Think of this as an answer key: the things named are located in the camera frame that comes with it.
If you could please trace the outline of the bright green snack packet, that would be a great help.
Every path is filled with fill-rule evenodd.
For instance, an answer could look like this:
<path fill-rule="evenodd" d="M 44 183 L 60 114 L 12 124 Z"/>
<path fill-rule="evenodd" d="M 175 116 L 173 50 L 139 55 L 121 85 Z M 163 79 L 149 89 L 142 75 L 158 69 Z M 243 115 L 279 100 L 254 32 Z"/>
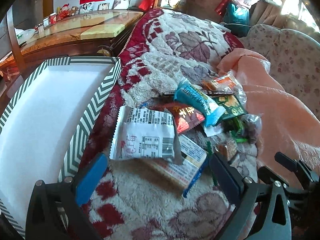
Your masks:
<path fill-rule="evenodd" d="M 245 124 L 239 118 L 225 120 L 223 127 L 237 143 L 248 142 Z"/>

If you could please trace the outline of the wedding photo frame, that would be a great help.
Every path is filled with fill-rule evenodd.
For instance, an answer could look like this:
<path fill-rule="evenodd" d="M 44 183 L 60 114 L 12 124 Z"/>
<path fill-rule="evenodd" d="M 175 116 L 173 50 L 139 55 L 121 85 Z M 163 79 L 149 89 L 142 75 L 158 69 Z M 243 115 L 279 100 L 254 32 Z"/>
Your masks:
<path fill-rule="evenodd" d="M 114 0 L 112 9 L 126 10 L 129 8 L 131 0 Z"/>

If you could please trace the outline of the brown wafer clear packet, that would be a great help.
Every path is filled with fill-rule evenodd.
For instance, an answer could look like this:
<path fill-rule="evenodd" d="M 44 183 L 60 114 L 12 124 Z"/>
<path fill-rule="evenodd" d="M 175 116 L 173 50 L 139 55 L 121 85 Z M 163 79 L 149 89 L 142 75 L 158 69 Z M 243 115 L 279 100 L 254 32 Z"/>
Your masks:
<path fill-rule="evenodd" d="M 215 145 L 211 140 L 206 140 L 207 151 L 206 165 L 212 176 L 214 186 L 231 186 L 233 178 L 230 172 L 231 160 L 234 156 L 233 145 Z"/>

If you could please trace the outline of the wooden chair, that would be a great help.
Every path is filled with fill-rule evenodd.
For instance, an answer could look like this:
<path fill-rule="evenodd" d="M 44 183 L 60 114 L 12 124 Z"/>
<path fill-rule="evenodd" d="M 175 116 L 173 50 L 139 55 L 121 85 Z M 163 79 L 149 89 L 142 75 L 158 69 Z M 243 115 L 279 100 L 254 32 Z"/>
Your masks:
<path fill-rule="evenodd" d="M 26 75 L 40 60 L 68 56 L 68 43 L 59 43 L 57 37 L 31 39 L 30 43 L 21 48 L 14 29 L 13 6 L 6 13 L 6 20 L 13 59 L 5 60 L 1 67 L 14 66 L 17 67 L 18 74 Z"/>

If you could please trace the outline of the clear bag of dates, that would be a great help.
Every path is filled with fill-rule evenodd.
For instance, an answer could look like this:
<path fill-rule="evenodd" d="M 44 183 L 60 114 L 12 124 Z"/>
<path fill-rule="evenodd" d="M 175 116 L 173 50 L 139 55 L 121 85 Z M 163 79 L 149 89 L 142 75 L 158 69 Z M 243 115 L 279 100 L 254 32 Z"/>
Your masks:
<path fill-rule="evenodd" d="M 241 116 L 240 120 L 245 127 L 245 137 L 251 144 L 255 144 L 262 130 L 261 117 L 255 114 L 245 114 Z"/>

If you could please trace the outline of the red snack packet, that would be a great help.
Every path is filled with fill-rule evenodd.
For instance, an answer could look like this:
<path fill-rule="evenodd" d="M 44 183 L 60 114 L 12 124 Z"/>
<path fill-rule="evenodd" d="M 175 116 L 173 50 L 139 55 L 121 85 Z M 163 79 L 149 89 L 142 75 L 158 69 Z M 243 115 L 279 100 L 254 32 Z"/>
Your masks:
<path fill-rule="evenodd" d="M 204 122 L 204 115 L 194 107 L 179 103 L 171 102 L 164 105 L 156 105 L 155 110 L 168 110 L 174 117 L 178 134 L 183 134 L 197 125 Z"/>

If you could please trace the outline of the orange cracker packet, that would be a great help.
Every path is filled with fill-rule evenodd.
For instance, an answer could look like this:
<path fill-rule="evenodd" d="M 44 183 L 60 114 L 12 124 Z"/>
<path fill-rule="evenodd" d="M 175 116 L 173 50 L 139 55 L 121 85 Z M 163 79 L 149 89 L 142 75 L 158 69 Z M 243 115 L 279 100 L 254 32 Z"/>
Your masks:
<path fill-rule="evenodd" d="M 217 77 L 216 79 L 210 81 L 202 81 L 204 88 L 212 91 L 223 90 L 223 89 L 230 89 L 233 91 L 236 87 L 240 87 L 241 84 L 239 81 L 234 77 L 232 72 L 228 72 L 225 75 Z"/>

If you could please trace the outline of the peach pink blanket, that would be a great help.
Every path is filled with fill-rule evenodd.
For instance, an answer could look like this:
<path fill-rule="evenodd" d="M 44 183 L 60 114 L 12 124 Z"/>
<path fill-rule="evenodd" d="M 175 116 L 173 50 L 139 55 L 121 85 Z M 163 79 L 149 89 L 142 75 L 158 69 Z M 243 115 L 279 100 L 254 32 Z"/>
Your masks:
<path fill-rule="evenodd" d="M 270 76 L 268 60 L 254 51 L 236 48 L 217 65 L 219 75 L 232 72 L 247 96 L 246 109 L 259 115 L 262 130 L 258 138 L 258 165 L 267 166 L 289 185 L 301 187 L 296 176 L 277 163 L 281 152 L 304 161 L 319 172 L 319 120 L 297 97 Z"/>

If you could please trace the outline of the dark green cracker packet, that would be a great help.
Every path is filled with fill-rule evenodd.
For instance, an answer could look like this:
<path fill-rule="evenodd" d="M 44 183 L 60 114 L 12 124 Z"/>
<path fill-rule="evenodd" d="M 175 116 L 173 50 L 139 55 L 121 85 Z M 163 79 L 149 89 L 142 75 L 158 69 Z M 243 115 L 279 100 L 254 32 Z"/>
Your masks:
<path fill-rule="evenodd" d="M 248 113 L 245 110 L 245 108 L 242 106 L 238 98 L 234 95 L 216 96 L 216 97 L 213 97 L 213 100 L 219 106 L 222 106 L 225 109 L 225 112 L 219 118 L 219 122 L 236 118 Z"/>

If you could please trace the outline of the green striped white box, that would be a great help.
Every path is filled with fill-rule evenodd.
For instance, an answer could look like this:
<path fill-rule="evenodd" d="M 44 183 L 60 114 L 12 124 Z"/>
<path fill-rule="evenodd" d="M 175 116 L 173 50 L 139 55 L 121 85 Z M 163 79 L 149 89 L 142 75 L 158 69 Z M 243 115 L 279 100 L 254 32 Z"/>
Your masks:
<path fill-rule="evenodd" d="M 20 237 L 36 181 L 77 174 L 120 72 L 117 57 L 47 59 L 10 99 L 1 115 L 1 214 Z"/>

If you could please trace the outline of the blue milk sachima packet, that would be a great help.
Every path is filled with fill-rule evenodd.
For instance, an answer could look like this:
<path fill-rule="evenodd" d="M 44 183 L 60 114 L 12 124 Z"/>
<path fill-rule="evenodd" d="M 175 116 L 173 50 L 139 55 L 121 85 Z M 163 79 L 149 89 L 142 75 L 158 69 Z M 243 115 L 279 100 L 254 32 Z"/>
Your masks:
<path fill-rule="evenodd" d="M 194 107 L 204 117 L 204 125 L 215 126 L 219 118 L 225 112 L 224 107 L 219 106 L 212 98 L 192 85 L 185 77 L 180 81 L 174 93 L 174 101 Z"/>

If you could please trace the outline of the floral sofa back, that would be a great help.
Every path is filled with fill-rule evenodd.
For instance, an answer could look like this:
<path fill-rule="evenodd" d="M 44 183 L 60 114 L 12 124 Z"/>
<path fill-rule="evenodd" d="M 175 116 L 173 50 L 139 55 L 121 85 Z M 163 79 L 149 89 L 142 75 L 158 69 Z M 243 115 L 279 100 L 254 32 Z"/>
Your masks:
<path fill-rule="evenodd" d="M 270 61 L 270 75 L 319 118 L 319 43 L 292 29 L 257 24 L 240 41 Z"/>

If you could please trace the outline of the long white cracker pack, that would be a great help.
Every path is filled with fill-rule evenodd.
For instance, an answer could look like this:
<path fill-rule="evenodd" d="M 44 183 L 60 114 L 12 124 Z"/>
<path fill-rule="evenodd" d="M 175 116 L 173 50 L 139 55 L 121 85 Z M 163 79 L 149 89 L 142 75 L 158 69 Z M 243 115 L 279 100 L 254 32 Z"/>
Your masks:
<path fill-rule="evenodd" d="M 179 141 L 182 154 L 181 165 L 163 159 L 152 159 L 145 163 L 182 190 L 182 196 L 187 198 L 190 189 L 208 165 L 208 153 L 185 135 L 180 135 Z"/>

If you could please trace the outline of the clear bag of nuts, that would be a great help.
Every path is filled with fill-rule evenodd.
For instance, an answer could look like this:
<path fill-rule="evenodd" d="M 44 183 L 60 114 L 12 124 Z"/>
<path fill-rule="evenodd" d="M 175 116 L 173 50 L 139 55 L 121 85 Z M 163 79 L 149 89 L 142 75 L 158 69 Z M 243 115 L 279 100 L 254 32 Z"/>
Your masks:
<path fill-rule="evenodd" d="M 233 92 L 239 100 L 239 102 L 241 103 L 241 105 L 243 107 L 246 107 L 247 96 L 242 85 L 238 81 L 231 81 L 227 83 L 226 89 L 228 92 Z"/>

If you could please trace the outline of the white strawberry snack packet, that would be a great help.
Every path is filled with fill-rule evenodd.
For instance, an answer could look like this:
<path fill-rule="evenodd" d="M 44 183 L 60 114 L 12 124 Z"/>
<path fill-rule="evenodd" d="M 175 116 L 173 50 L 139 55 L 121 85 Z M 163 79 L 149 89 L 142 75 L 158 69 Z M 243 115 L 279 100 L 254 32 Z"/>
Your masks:
<path fill-rule="evenodd" d="M 174 116 L 166 109 L 121 106 L 112 138 L 112 160 L 163 159 L 183 163 Z"/>

